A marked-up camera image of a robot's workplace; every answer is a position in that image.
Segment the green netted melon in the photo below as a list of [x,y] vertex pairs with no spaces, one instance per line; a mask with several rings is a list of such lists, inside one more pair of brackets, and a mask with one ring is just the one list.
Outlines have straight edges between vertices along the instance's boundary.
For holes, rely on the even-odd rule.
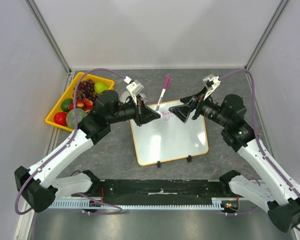
[[[77,116],[77,120],[78,123],[80,123],[82,121],[82,119],[84,117],[86,117],[88,115],[88,113],[86,111],[84,111],[83,109],[76,109],[76,116]],[[66,124],[70,129],[74,129],[76,124],[75,124],[75,114],[74,114],[74,110],[70,110],[66,116]]]

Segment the orange framed whiteboard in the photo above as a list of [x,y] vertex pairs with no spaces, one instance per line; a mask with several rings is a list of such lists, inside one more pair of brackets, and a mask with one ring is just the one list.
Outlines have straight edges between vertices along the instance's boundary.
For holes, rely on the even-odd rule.
[[164,163],[204,155],[209,151],[205,120],[181,122],[170,107],[180,105],[179,100],[161,104],[161,118],[142,126],[131,121],[131,130],[137,162],[141,166]]

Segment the grey whiteboard eraser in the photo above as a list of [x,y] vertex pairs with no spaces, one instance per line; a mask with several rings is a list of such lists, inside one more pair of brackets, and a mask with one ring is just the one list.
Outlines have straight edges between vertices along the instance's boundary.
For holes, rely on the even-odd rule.
[[[147,103],[147,102],[148,102],[148,98],[147,98],[147,96],[146,96],[144,93],[139,93],[138,95],[140,96],[140,99],[144,101],[144,103]],[[120,100],[122,103],[126,103],[126,102],[128,101],[128,98],[129,98],[129,97],[132,97],[132,98],[133,98],[133,97],[137,97],[137,95],[135,95],[135,94],[130,94],[129,91],[124,91],[124,92],[121,94],[119,100]]]

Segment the purple capped white marker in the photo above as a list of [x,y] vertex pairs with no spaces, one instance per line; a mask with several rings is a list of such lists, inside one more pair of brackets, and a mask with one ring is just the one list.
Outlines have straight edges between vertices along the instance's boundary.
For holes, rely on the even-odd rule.
[[162,88],[162,91],[161,91],[159,100],[158,100],[157,105],[156,105],[156,108],[155,108],[155,111],[156,111],[156,112],[157,112],[157,111],[159,110],[159,108],[160,108],[160,105],[161,105],[161,102],[162,102],[162,100],[163,100],[165,91],[166,91],[167,87],[169,86],[170,81],[171,81],[171,78],[170,78],[170,76],[168,75],[168,76],[166,77],[164,86],[163,86],[163,88]]

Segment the green lime fruit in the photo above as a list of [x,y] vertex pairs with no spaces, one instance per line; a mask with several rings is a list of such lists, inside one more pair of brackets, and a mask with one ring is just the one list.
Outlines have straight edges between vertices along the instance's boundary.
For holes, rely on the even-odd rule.
[[66,98],[65,100],[62,101],[61,103],[61,110],[63,112],[69,112],[69,106],[73,104],[73,99],[72,98]]

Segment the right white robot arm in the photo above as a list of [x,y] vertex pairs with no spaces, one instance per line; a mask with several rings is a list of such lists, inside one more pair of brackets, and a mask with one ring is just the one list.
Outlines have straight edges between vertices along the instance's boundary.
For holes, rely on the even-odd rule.
[[218,105],[209,97],[194,95],[181,99],[181,105],[170,107],[169,111],[183,123],[194,113],[193,120],[203,116],[222,126],[224,142],[244,158],[266,184],[261,187],[232,170],[220,177],[221,195],[238,194],[247,198],[264,210],[274,226],[284,233],[300,224],[300,184],[275,161],[245,121],[247,109],[240,96],[227,95]]

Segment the dark purple grape bunch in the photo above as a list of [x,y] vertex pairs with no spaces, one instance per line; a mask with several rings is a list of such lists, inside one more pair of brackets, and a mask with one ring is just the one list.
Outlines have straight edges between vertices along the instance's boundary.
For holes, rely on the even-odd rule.
[[95,101],[99,95],[95,92],[94,85],[95,82],[91,79],[81,81],[77,90],[77,99],[81,101],[86,98],[88,100]]

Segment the green pear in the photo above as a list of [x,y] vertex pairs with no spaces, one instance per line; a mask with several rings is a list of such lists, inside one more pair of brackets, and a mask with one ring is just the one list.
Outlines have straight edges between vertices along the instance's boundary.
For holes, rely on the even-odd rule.
[[100,95],[103,91],[108,90],[108,89],[109,89],[109,87],[103,82],[98,81],[94,84],[94,92],[97,95]]

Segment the red apple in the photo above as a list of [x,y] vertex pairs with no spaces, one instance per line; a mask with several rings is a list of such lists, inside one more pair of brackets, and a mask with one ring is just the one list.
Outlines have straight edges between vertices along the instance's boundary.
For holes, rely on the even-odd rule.
[[58,112],[54,115],[53,120],[58,125],[67,126],[66,117],[67,117],[66,112]]

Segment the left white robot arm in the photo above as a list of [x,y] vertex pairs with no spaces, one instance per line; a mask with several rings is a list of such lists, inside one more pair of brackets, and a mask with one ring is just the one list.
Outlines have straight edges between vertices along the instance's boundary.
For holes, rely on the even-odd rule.
[[110,133],[111,124],[133,120],[141,126],[160,117],[140,96],[134,99],[130,97],[128,102],[121,103],[116,91],[104,91],[94,108],[62,144],[31,167],[20,166],[15,170],[17,199],[22,197],[31,210],[40,213],[61,197],[77,193],[96,196],[100,185],[91,171],[62,179],[58,175],[79,155]]

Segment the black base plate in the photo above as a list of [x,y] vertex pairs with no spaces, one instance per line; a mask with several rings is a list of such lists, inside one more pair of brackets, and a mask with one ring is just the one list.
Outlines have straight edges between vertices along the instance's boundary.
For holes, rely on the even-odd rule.
[[177,179],[106,179],[85,193],[112,205],[209,205],[212,198],[236,199],[219,181]]

